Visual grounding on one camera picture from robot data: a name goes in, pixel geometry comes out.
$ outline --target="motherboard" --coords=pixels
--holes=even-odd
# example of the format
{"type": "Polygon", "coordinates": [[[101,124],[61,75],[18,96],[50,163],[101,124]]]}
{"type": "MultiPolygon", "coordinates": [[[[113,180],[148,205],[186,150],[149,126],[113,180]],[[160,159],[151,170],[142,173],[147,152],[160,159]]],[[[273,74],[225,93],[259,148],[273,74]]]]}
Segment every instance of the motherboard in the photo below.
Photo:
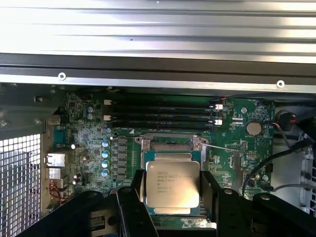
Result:
{"type": "MultiPolygon", "coordinates": [[[[272,155],[274,113],[274,102],[261,99],[70,92],[53,146],[73,149],[70,196],[106,196],[145,169],[150,189],[140,198],[155,225],[208,227],[192,177],[208,170],[221,187],[240,192],[251,170],[272,155]],[[190,200],[172,204],[179,192],[190,200]]],[[[267,165],[252,177],[245,197],[264,192],[271,172],[267,165]]]]}

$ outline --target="ventilation grille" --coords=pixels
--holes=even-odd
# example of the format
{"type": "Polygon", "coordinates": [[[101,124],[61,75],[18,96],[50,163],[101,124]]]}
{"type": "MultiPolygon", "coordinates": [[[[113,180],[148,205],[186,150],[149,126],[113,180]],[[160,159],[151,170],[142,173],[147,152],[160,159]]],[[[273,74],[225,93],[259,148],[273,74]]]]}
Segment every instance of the ventilation grille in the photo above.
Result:
{"type": "Polygon", "coordinates": [[[40,135],[0,141],[0,237],[40,218],[40,135]]]}
{"type": "MultiPolygon", "coordinates": [[[[316,159],[313,160],[312,181],[316,183],[316,159]]],[[[316,190],[312,190],[310,214],[316,217],[316,190]]]]}

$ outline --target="green circuit board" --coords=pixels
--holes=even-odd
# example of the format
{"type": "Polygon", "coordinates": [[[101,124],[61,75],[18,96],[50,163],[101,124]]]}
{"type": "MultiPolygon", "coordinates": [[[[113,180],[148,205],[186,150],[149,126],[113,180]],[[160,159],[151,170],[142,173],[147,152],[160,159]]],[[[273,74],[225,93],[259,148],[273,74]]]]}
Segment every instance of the green circuit board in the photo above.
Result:
{"type": "MultiPolygon", "coordinates": [[[[153,105],[156,111],[161,103],[153,105]]],[[[205,160],[201,166],[209,170],[215,176],[221,187],[233,188],[240,191],[243,180],[247,174],[260,162],[273,152],[274,128],[271,123],[274,119],[275,106],[273,101],[258,99],[227,99],[214,100],[210,97],[198,96],[172,96],[172,95],[146,95],[123,93],[68,93],[66,96],[65,114],[60,126],[54,128],[54,146],[64,144],[80,144],[75,150],[74,160],[70,164],[70,176],[77,172],[84,175],[85,185],[74,185],[70,191],[80,193],[85,190],[96,190],[107,195],[111,189],[119,186],[130,185],[134,172],[141,168],[142,146],[136,140],[148,133],[163,134],[191,134],[208,140],[210,145],[230,148],[239,152],[207,147],[205,160]],[[125,108],[127,118],[131,111],[130,119],[133,119],[133,111],[141,113],[140,107],[133,107],[133,103],[146,101],[146,103],[163,102],[168,105],[168,110],[176,113],[175,116],[166,116],[174,119],[172,122],[161,123],[163,126],[155,127],[152,119],[144,111],[144,120],[141,122],[124,125],[122,122],[114,123],[106,118],[112,110],[109,101],[118,101],[116,109],[125,108]],[[211,109],[198,110],[200,105],[222,105],[219,110],[213,106],[211,109]],[[178,108],[170,105],[187,105],[178,108]],[[214,121],[220,120],[220,125],[213,124],[208,129],[201,129],[199,111],[214,115],[214,121]],[[196,113],[185,119],[188,122],[178,122],[182,115],[177,113],[196,113]],[[246,126],[252,122],[259,122],[262,128],[260,134],[253,136],[247,133],[246,126]],[[117,164],[118,160],[125,160],[125,164],[117,164]]],[[[156,137],[155,142],[167,144],[187,144],[187,138],[156,137]]],[[[251,180],[247,186],[245,195],[248,198],[256,193],[261,193],[261,182],[270,182],[269,170],[261,170],[257,177],[251,180]]],[[[178,226],[183,226],[181,219],[177,220],[178,226]]]]}

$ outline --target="blue capacitor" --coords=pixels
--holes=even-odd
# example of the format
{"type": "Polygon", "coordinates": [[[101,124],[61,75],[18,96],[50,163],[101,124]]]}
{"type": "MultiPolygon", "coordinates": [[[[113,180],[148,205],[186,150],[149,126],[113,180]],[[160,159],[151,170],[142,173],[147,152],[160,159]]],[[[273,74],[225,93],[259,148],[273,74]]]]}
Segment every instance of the blue capacitor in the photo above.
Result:
{"type": "Polygon", "coordinates": [[[101,173],[101,176],[102,177],[107,177],[109,174],[109,171],[107,169],[103,170],[102,173],[101,173]]]}
{"type": "Polygon", "coordinates": [[[103,141],[103,142],[102,142],[102,147],[108,147],[109,144],[110,144],[109,141],[103,141]]]}
{"type": "Polygon", "coordinates": [[[107,168],[109,166],[109,162],[107,160],[105,160],[105,161],[102,162],[101,166],[103,168],[107,168]]]}
{"type": "Polygon", "coordinates": [[[102,153],[102,157],[103,157],[103,158],[109,157],[109,152],[107,152],[107,151],[103,152],[103,153],[102,153]]]}

